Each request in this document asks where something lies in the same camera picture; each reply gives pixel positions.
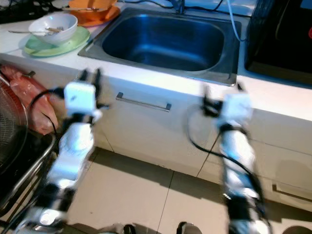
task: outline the orange plate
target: orange plate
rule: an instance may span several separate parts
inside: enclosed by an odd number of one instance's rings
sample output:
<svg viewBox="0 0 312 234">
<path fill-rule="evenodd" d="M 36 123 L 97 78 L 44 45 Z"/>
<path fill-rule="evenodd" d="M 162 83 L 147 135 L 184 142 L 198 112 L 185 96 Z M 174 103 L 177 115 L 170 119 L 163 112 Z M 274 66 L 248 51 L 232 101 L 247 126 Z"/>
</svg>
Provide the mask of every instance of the orange plate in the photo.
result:
<svg viewBox="0 0 312 234">
<path fill-rule="evenodd" d="M 101 8 L 103 10 L 108 10 L 111 6 L 113 6 L 117 0 L 71 0 L 69 1 L 69 7 L 73 8 Z"/>
<path fill-rule="evenodd" d="M 71 11 L 70 13 L 77 17 L 79 26 L 92 27 L 114 19 L 120 14 L 120 9 L 112 6 L 106 11 Z"/>
</svg>

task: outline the kitchen sink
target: kitchen sink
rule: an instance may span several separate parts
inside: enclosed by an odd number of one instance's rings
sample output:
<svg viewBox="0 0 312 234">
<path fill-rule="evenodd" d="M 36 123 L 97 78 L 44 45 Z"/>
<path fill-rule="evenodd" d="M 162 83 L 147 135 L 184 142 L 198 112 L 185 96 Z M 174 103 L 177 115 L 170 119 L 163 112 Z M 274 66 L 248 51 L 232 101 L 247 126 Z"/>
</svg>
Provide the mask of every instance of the kitchen sink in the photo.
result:
<svg viewBox="0 0 312 234">
<path fill-rule="evenodd" d="M 238 50 L 228 20 L 127 8 L 79 55 L 233 85 Z"/>
</svg>

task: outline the green plate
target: green plate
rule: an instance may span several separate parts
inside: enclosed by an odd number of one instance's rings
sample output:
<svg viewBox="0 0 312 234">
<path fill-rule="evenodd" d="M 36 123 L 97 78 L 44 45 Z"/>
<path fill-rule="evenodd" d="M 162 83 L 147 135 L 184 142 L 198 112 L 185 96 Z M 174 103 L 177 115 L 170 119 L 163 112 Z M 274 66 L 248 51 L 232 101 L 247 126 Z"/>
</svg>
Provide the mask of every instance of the green plate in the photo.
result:
<svg viewBox="0 0 312 234">
<path fill-rule="evenodd" d="M 77 49 L 79 46 L 87 42 L 90 37 L 90 32 L 84 27 L 77 27 L 72 38 L 69 41 L 59 46 L 51 45 L 42 42 L 34 35 L 27 41 L 24 51 L 33 56 L 50 57 L 55 55 L 61 55 L 69 51 Z"/>
</svg>

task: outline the white bowl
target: white bowl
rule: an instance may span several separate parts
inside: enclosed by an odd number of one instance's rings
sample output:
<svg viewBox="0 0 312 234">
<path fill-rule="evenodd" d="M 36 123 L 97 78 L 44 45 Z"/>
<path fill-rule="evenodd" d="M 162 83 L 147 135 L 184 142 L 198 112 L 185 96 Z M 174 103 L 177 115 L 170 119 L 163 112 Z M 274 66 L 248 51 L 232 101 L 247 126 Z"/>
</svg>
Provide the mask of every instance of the white bowl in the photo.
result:
<svg viewBox="0 0 312 234">
<path fill-rule="evenodd" d="M 28 28 L 28 31 L 34 32 L 39 40 L 47 42 L 52 45 L 60 45 L 68 41 L 77 29 L 77 18 L 70 14 L 52 14 L 44 16 L 36 21 L 34 21 Z M 58 28 L 63 27 L 63 31 L 59 33 L 54 33 L 52 35 L 46 35 L 46 33 L 36 33 L 36 32 L 49 32 L 46 28 Z"/>
</svg>

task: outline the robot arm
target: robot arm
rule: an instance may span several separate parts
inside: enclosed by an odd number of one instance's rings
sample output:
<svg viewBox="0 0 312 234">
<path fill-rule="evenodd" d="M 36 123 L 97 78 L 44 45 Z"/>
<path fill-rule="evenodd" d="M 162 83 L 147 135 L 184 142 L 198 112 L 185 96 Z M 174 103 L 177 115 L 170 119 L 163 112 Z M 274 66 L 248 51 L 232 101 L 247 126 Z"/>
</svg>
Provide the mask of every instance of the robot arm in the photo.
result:
<svg viewBox="0 0 312 234">
<path fill-rule="evenodd" d="M 220 130 L 220 151 L 254 173 L 255 154 L 249 144 L 247 125 L 252 116 L 251 102 L 246 93 L 226 95 L 217 119 Z M 269 234 L 265 218 L 263 194 L 256 176 L 226 158 L 223 161 L 224 196 L 229 214 L 231 234 Z"/>
<path fill-rule="evenodd" d="M 93 124 L 101 117 L 96 102 L 100 90 L 100 70 L 93 84 L 86 82 L 88 73 L 70 82 L 58 93 L 65 100 L 68 119 L 59 141 L 59 154 L 46 177 L 46 185 L 35 204 L 14 233 L 61 233 L 67 211 L 84 176 L 90 154 L 94 150 Z"/>
</svg>

